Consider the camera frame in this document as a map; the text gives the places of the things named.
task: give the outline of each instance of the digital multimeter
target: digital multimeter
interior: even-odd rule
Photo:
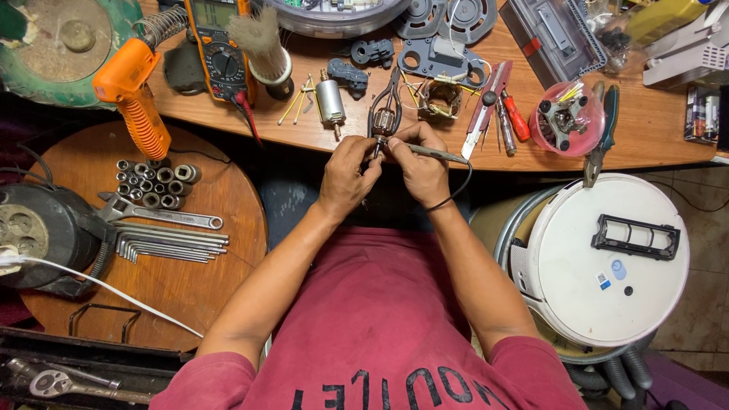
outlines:
[[[248,0],[184,0],[190,29],[198,41],[205,80],[210,95],[228,101],[226,91],[234,96],[246,91],[250,104],[256,99],[256,79],[248,70],[248,58],[230,39],[225,29],[232,16],[251,12]]]

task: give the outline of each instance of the hand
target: hand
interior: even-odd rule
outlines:
[[[370,161],[364,174],[359,173],[359,167],[375,143],[374,138],[346,136],[324,167],[324,180],[321,181],[317,202],[337,224],[357,208],[382,175],[381,155]]]
[[[415,154],[403,142],[446,152],[448,146],[424,121],[395,133],[387,142],[391,155],[402,167],[405,186],[410,194],[425,209],[440,204],[451,195],[448,187],[448,162]]]

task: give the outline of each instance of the wooden surface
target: wooden surface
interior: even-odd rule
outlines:
[[[226,158],[209,143],[179,128],[168,126],[178,150],[199,150]],[[51,147],[43,158],[53,172],[53,182],[68,187],[93,206],[105,203],[97,192],[113,191],[118,160],[144,161],[126,130],[124,122],[87,128]],[[230,294],[266,253],[266,225],[261,203],[253,184],[235,164],[223,164],[199,154],[170,153],[172,164],[191,163],[203,170],[183,211],[216,215],[223,228],[210,231],[171,223],[128,218],[125,221],[166,225],[230,235],[227,254],[209,263],[140,255],[137,264],[114,256],[104,281],[152,308],[205,334]],[[36,164],[32,171],[42,174]],[[85,303],[135,307],[106,289],[95,288],[90,297],[65,301],[47,293],[21,292],[33,316],[53,335],[68,334],[69,315]],[[74,325],[74,336],[119,341],[121,327],[131,314],[89,309]],[[130,344],[190,350],[200,339],[189,331],[143,312],[128,329]]]
[[[501,6],[506,0],[498,0]],[[157,11],[154,0],[140,0],[145,15]],[[339,50],[343,41],[312,39],[298,34],[286,33],[284,46],[291,54],[293,61],[292,79],[296,86],[306,81],[308,73],[312,73],[318,82],[320,69],[325,69],[329,59],[335,56],[333,50]],[[393,38],[396,52],[402,49],[399,40],[390,28],[383,28],[367,39]],[[184,34],[163,42],[158,50],[164,52],[175,47],[184,40]],[[514,67],[507,89],[514,97],[522,115],[528,117],[541,100],[542,86],[534,75],[529,63],[519,50],[509,30],[499,17],[491,32],[476,45],[470,47],[481,58],[490,63],[513,60]],[[346,111],[346,124],[342,127],[344,135],[367,133],[367,109],[372,103],[372,94],[379,94],[385,87],[390,71],[379,67],[365,69],[371,72],[370,84],[365,97],[355,101],[341,90]],[[411,82],[421,81],[420,77],[408,75]],[[587,85],[597,79],[606,80],[606,84],[620,85],[620,117],[615,133],[615,146],[605,157],[604,169],[637,168],[646,166],[665,166],[680,163],[695,163],[709,160],[715,149],[701,144],[683,141],[683,121],[685,119],[685,89],[660,91],[645,88],[640,74],[623,75],[615,80],[604,78],[601,74],[590,73],[585,77]],[[162,62],[149,79],[149,86],[155,94],[157,109],[162,115],[218,128],[237,134],[250,135],[245,120],[230,104],[213,101],[209,94],[182,96],[170,89],[162,78]],[[414,103],[408,91],[403,87],[400,98],[404,104],[413,107]],[[298,125],[293,125],[295,107],[292,114],[282,125],[276,125],[289,102],[274,101],[259,86],[258,99],[254,108],[254,118],[260,136],[265,140],[296,145],[312,150],[333,150],[337,146],[334,133],[325,129],[319,122],[316,108],[307,114],[301,114]],[[461,152],[465,140],[466,129],[471,119],[475,101],[472,98],[468,107],[462,110],[463,115],[450,122],[435,125],[438,134],[448,143],[449,152]],[[402,125],[404,128],[414,124],[416,112],[403,109]],[[496,128],[491,127],[484,144],[475,148],[471,162],[475,169],[491,169],[503,171],[563,171],[582,169],[583,157],[567,158],[538,147],[532,140],[526,143],[517,142],[518,152],[508,158],[502,148],[499,153],[496,145]]]

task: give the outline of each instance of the wooden round table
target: wooden round table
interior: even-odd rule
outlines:
[[[227,160],[217,148],[191,133],[171,126],[168,130],[175,149],[202,151]],[[117,161],[144,161],[123,121],[80,131],[51,147],[42,157],[53,173],[55,184],[72,189],[98,208],[105,202],[96,193],[116,190]],[[265,256],[265,217],[253,184],[235,164],[224,164],[197,153],[170,152],[168,157],[173,166],[190,163],[203,172],[202,180],[194,185],[182,211],[219,216],[223,219],[223,228],[210,231],[141,218],[124,221],[224,233],[230,236],[227,253],[208,263],[140,255],[136,265],[115,255],[104,281],[205,334],[233,291]],[[43,174],[38,164],[32,171]],[[86,303],[136,308],[98,286],[75,301],[35,290],[23,290],[20,295],[46,332],[59,336],[69,334],[69,315]],[[122,325],[131,315],[89,309],[76,318],[73,336],[120,341]],[[193,349],[200,343],[200,338],[189,331],[148,312],[142,312],[137,321],[129,325],[127,339],[129,344],[137,346],[181,351]]]

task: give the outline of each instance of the red screwdriver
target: red screwdriver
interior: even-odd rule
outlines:
[[[529,133],[529,126],[521,117],[516,105],[514,105],[514,98],[507,94],[505,89],[502,91],[502,101],[504,103],[504,107],[506,107],[506,110],[509,113],[509,119],[511,120],[512,128],[516,133],[516,137],[519,138],[519,141],[521,142],[526,141],[531,136]]]

